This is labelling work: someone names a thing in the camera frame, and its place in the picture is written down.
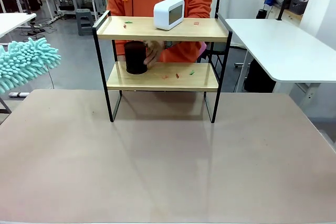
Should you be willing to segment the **person's left hand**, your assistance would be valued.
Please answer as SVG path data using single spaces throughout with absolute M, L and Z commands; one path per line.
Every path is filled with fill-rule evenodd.
M 145 41 L 144 44 L 146 46 L 146 59 L 144 60 L 144 64 L 150 68 L 160 59 L 165 45 L 163 41 L 156 40 Z

